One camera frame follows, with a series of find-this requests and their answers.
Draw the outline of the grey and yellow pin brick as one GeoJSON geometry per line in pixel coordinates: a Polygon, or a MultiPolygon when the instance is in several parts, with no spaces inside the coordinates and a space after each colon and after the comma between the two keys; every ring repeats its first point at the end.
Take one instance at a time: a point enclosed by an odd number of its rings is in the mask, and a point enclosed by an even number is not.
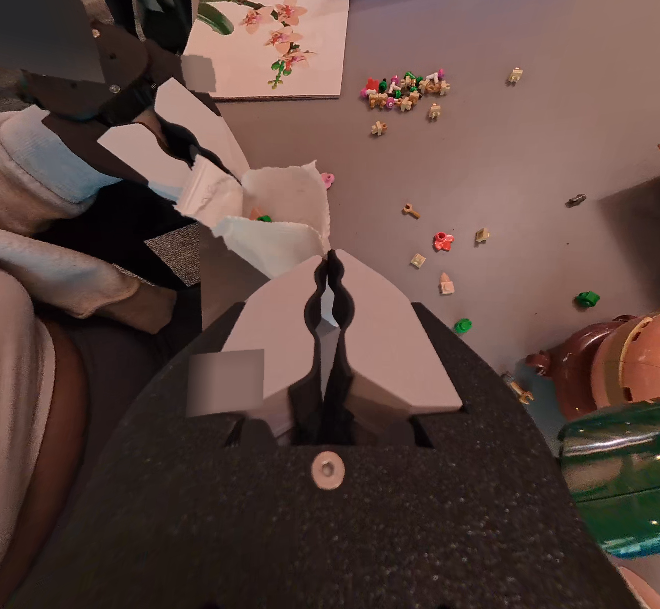
{"type": "Polygon", "coordinates": [[[535,398],[532,392],[525,390],[510,373],[501,374],[501,379],[516,395],[517,400],[523,405],[529,405],[535,398]]]}

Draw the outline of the orchid picture instruction booklet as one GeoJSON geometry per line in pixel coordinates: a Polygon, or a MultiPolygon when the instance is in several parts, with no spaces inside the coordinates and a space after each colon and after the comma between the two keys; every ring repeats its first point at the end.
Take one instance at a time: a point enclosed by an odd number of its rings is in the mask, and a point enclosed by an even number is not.
{"type": "Polygon", "coordinates": [[[215,100],[337,98],[350,0],[199,0],[182,55],[215,100]]]}

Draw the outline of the toy brick orchid pot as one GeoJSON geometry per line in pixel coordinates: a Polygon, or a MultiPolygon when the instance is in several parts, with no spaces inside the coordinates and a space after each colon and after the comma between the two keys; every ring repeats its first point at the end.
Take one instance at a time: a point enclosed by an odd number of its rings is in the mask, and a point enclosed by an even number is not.
{"type": "Polygon", "coordinates": [[[621,559],[659,554],[659,312],[622,315],[527,356],[567,423],[559,464],[588,531],[621,559]]]}

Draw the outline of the grey desk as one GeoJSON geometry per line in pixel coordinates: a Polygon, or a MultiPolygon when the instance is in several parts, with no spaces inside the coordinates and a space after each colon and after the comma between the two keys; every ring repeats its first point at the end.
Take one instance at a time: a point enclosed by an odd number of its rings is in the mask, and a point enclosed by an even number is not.
{"type": "Polygon", "coordinates": [[[657,306],[657,216],[620,228],[600,201],[659,171],[659,0],[354,0],[347,42],[347,101],[236,104],[229,119],[260,126],[255,161],[310,151],[337,170],[331,241],[440,318],[468,407],[420,419],[432,448],[351,450],[337,499],[307,481],[307,535],[302,517],[287,522],[296,547],[259,550],[219,604],[637,608],[491,365],[589,321],[580,291],[601,295],[595,318],[657,306]],[[450,92],[411,110],[360,98],[368,78],[440,69],[450,92]],[[433,250],[437,232],[455,237],[450,251],[433,250]],[[463,317],[473,327],[459,335],[463,317]]]}

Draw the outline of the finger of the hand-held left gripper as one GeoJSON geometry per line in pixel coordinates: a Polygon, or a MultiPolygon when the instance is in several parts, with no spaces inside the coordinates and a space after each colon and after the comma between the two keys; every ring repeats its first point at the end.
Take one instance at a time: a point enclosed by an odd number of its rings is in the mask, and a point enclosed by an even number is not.
{"type": "Polygon", "coordinates": [[[158,87],[154,110],[163,121],[190,133],[197,148],[209,151],[236,179],[242,179],[250,170],[247,158],[224,118],[175,78],[158,87]]]}
{"type": "Polygon", "coordinates": [[[173,202],[181,197],[191,177],[191,168],[167,152],[147,126],[132,123],[112,127],[98,143],[145,178],[156,194],[173,202]]]}

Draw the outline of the pile of mixed small bricks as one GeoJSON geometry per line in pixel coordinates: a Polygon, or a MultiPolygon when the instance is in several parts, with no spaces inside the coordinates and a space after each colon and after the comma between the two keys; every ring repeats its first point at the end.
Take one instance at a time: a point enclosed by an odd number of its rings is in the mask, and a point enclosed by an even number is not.
{"type": "Polygon", "coordinates": [[[417,76],[407,71],[402,77],[394,75],[389,80],[368,78],[360,91],[360,98],[367,101],[371,109],[400,111],[411,110],[424,96],[443,97],[451,89],[442,69],[426,76],[417,76]]]}

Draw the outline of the person's left forearm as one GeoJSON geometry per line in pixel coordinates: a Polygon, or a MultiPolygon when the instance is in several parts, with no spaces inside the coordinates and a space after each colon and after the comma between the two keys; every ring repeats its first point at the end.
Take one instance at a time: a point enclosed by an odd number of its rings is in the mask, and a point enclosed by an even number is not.
{"type": "Polygon", "coordinates": [[[30,106],[1,113],[1,229],[31,237],[71,219],[98,192],[121,181],[71,152],[43,124],[47,111],[30,106]]]}

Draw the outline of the cluster of tan pink pieces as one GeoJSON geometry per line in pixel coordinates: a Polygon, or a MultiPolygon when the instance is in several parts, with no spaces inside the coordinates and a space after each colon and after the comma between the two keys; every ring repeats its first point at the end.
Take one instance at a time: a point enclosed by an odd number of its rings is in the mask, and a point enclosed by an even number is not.
{"type": "MultiPolygon", "coordinates": [[[[426,258],[420,254],[415,253],[411,258],[409,264],[417,269],[420,269],[425,263],[426,258]]],[[[449,296],[454,294],[455,287],[451,281],[449,275],[445,272],[442,272],[439,279],[439,291],[442,296],[449,296]]],[[[462,335],[469,332],[473,327],[473,322],[469,318],[463,317],[457,320],[453,325],[453,331],[456,334],[462,335]]]]}

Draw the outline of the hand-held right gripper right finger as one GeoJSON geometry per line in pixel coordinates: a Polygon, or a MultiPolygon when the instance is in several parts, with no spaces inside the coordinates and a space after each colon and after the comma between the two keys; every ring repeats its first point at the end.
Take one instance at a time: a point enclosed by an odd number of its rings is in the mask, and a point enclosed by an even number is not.
{"type": "Polygon", "coordinates": [[[339,337],[324,397],[324,440],[378,439],[411,417],[463,401],[408,298],[343,250],[327,255],[339,337]]]}

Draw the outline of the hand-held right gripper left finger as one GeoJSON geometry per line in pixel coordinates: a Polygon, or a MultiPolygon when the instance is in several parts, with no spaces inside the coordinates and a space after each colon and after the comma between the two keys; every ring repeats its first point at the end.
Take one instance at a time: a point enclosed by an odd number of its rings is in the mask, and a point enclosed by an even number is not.
{"type": "Polygon", "coordinates": [[[305,320],[309,300],[318,292],[322,256],[312,256],[264,284],[244,304],[224,346],[224,354],[263,352],[262,398],[237,404],[251,418],[268,423],[276,438],[294,426],[288,390],[306,378],[315,362],[315,336],[305,320]]]}

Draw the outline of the white paper bag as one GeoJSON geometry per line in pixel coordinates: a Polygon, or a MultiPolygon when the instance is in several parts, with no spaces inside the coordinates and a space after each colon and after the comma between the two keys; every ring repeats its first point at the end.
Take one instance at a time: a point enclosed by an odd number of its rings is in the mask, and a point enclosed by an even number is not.
{"type": "Polygon", "coordinates": [[[329,201],[316,161],[250,169],[236,179],[199,156],[175,208],[270,280],[331,249],[329,201]],[[255,207],[273,221],[251,221],[255,207]]]}

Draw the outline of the person's dark trousers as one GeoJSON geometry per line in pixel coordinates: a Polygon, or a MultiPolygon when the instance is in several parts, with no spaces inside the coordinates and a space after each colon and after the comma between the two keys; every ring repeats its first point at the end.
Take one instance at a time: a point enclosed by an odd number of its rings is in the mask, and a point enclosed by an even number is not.
{"type": "Polygon", "coordinates": [[[85,466],[93,466],[112,432],[163,366],[202,330],[200,226],[144,185],[102,188],[76,218],[57,220],[36,239],[85,253],[175,290],[172,320],[148,334],[105,317],[55,319],[82,354],[90,382],[85,466]]]}

